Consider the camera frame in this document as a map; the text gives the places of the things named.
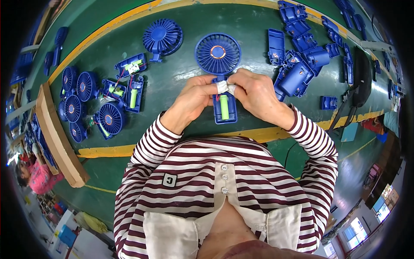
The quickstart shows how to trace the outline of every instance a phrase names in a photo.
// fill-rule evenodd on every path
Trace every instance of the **blue plastic housing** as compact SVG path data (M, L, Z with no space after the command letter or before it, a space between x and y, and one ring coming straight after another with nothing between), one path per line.
M125 97L126 90L127 90L127 87L126 87L126 86L124 86L124 85L120 85L120 84L118 84L118 85L116 86L117 88L119 87L119 89L120 89L120 90L124 91L124 94L123 94L122 96L120 96L120 95L118 95L118 94L114 94L114 93L109 92L109 88L110 88L110 87L114 87L114 86L115 86L115 84L116 84L116 82L111 81L111 80L109 80L109 79L103 79L103 80L102 80L102 84L103 84L103 88L101 88L101 89L99 89L99 90L101 91L101 93L102 93L105 97L106 97L106 96L108 96L108 97L111 97L111 98L113 98L113 99L119 99L119 98L123 99L123 98Z
M101 126L99 125L99 124L100 124L100 121L99 121L99 111L98 111L97 113L95 113L94 115L92 115L92 119L94 120L95 125L98 127L99 131L101 132L101 134L102 134L102 136L103 136L103 138L104 138L105 140L108 140L108 139L110 139L111 137L113 137L113 135L112 135L112 134L109 134L109 136L107 137L107 136L105 135L104 131L102 130Z
M325 16L322 16L321 18L322 18L322 24L323 24L323 26L325 26L325 28L327 28L327 29L332 29L332 30L334 30L336 33L339 33L338 26L337 26L335 23L333 23L331 20L329 20L329 19L328 19L327 17L325 17Z
M310 31L311 28L304 20L299 20L287 24L285 30L290 36L298 38Z
M365 41L367 41L368 39L366 37L365 22L364 22L362 16L359 15L359 14L355 14L354 17L356 17L356 19L359 22L359 25L361 26L362 39L365 40Z
M282 65L285 58L284 32L276 29L267 30L269 37L269 56L272 65Z
M345 2L342 0L334 0L336 6L341 10L342 16L344 17L345 23L347 24L347 27L350 29L353 29L354 26L352 25L351 17L347 12L347 7L345 5Z
M132 75L128 81L127 92L125 95L125 110L133 112L133 113L140 113L141 107L141 97L142 97L142 89L144 87L144 78L142 76L135 76ZM135 108L130 108L129 103L131 101L131 90L137 89L137 99L135 100Z
M216 124L229 124L229 123L236 123L237 122L237 108L236 108L236 99L235 97L229 93L224 92L219 95L227 95L229 98L228 105L229 105L229 119L228 120L222 120L221 119L221 104L220 101L217 101L217 95L213 95L213 109L214 109L214 122Z
M56 33L55 37L55 54L53 57L53 66L57 66L60 63L60 51L62 49L62 45L66 40L67 32L69 29L67 27L60 27L58 32Z
M336 31L333 29L328 29L328 36L333 42L338 43L339 47L342 48L342 37Z
M286 24L304 20L308 17L306 7L303 5L294 5L285 1L278 1L280 16Z
M380 62L378 61L378 59L375 60L374 63L375 63L375 72L377 74L381 74L381 66L380 66Z
M320 108L322 110L336 110L338 98L336 96L321 96Z
M328 52L330 58L334 58L340 54L338 43L326 44L325 49Z
M316 40L313 39L313 35L310 33L306 33L298 38L293 38L292 43L296 50L301 53L318 45Z
M124 78L124 77L130 76L130 74L129 74L128 70L125 70L125 71L124 71L124 73L122 73L122 71L124 70L124 68L125 68L125 66L126 66L126 65L128 65L128 64L132 64L132 63L134 63L135 61L138 61L138 60L140 60L140 59L142 59L142 65L140 66L140 70L138 71L138 73L139 73L139 72L144 71L145 69L147 69L147 61L146 61L146 59L145 59L145 55L144 55L144 53L139 53L138 55L135 55L135 56L133 56L133 57L131 57L131 58L124 59L123 61L119 62L118 64L116 64L116 65L113 67L115 70L116 70L116 69L118 69L118 72L119 72L119 73L115 76L115 77L116 77L116 79L119 79L119 78Z
M45 63L44 63L44 69L43 69L43 73L45 74L45 76L49 76L49 70L52 66L53 63L53 51L49 51L46 53L45 56Z
M383 51L383 56L384 56L384 65L385 65L385 68L388 70L388 72L390 71L390 59L388 58L388 54L385 52L385 51Z

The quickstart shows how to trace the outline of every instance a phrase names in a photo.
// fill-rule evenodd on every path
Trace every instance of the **fan grille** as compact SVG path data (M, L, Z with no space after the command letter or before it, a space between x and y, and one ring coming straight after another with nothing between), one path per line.
M82 104L79 97L71 95L65 102L65 115L69 122L76 122L79 120L82 114Z
M165 56L181 45L183 31L171 19L159 19L145 30L142 42L149 52Z
M92 98L96 90L96 82L91 72L83 72L77 80L76 92L82 102L87 102Z
M117 106L106 103L99 110L99 121L108 133L115 135L123 127L124 114Z
M224 33L212 33L197 43L194 56L205 72L226 75L240 63L241 49L233 37Z

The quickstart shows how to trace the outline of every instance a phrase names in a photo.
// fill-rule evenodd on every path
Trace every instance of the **finger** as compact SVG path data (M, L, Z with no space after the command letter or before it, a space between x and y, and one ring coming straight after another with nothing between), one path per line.
M231 76L229 76L229 78L227 79L227 82L232 85L240 85L245 90L247 90L252 85L253 80L254 79L251 76L247 75L244 72L240 72L240 73L234 73Z
M246 91L238 85L236 86L234 90L234 97L238 99L242 104L247 102Z

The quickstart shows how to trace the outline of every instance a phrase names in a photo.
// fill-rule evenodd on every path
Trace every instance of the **maroon and white striped shirt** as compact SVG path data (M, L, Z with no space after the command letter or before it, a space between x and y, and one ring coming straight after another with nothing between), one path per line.
M296 251L315 251L327 224L338 175L338 153L323 129L295 107L292 109L295 123L288 133L310 158L299 182L267 148L252 139L205 138L177 144L181 136L165 129L159 116L135 147L116 193L114 234L118 257L148 258L145 212L188 220L213 213L217 164L223 163L232 165L238 206L270 213L301 205ZM174 179L166 181L165 176ZM269 232L252 231L267 242Z

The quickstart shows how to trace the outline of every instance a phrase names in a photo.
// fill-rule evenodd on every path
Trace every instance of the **shirt button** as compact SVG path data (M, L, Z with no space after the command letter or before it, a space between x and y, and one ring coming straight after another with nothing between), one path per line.
M222 193L222 194L228 194L228 193L229 193L229 189L227 189L226 187L223 187L223 188L221 189L221 193Z

